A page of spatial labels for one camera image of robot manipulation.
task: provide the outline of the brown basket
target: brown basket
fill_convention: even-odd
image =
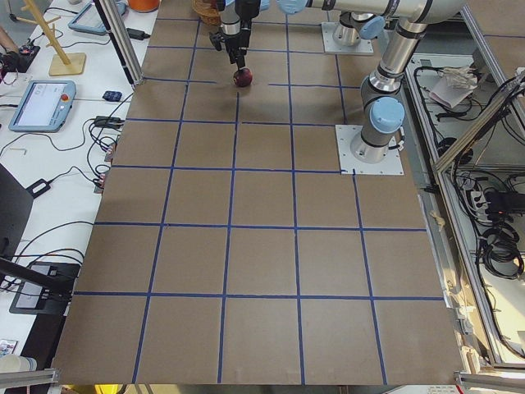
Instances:
[[[219,26],[221,24],[219,11],[212,8],[211,4],[203,0],[192,0],[192,6],[194,11],[199,14],[201,21],[206,25]]]

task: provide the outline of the white mounting plate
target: white mounting plate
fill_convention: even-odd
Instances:
[[[385,158],[377,164],[363,163],[350,151],[350,143],[361,132],[362,126],[336,125],[337,149],[341,173],[358,175],[404,175],[403,164],[397,149],[389,150]]]
[[[372,41],[369,39],[361,39],[357,45],[353,47],[346,47],[344,45],[337,44],[332,34],[336,29],[339,22],[322,22],[322,42],[325,44],[325,53],[334,53],[336,55],[364,55],[371,56],[374,54],[374,48]]]

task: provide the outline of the white cup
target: white cup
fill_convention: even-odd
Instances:
[[[36,360],[21,355],[4,355],[0,357],[0,373],[26,372],[36,370]]]

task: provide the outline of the wooden stand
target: wooden stand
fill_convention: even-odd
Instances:
[[[49,68],[50,76],[77,76],[84,72],[85,65],[85,53],[70,53],[69,56],[64,52],[60,44],[58,43],[55,35],[55,24],[54,21],[60,19],[60,16],[52,18],[50,21],[46,21],[39,8],[36,7],[33,0],[24,0],[25,6],[22,7],[22,11],[29,10],[33,15],[34,21],[24,18],[18,18],[20,21],[33,23],[40,25],[43,33],[48,37],[48,47],[52,46],[57,51],[51,62]]]

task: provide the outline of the dark red fruit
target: dark red fruit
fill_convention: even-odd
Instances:
[[[249,86],[252,83],[252,79],[253,74],[249,70],[249,68],[241,68],[240,70],[237,70],[233,75],[233,82],[235,86],[238,86],[240,88]]]

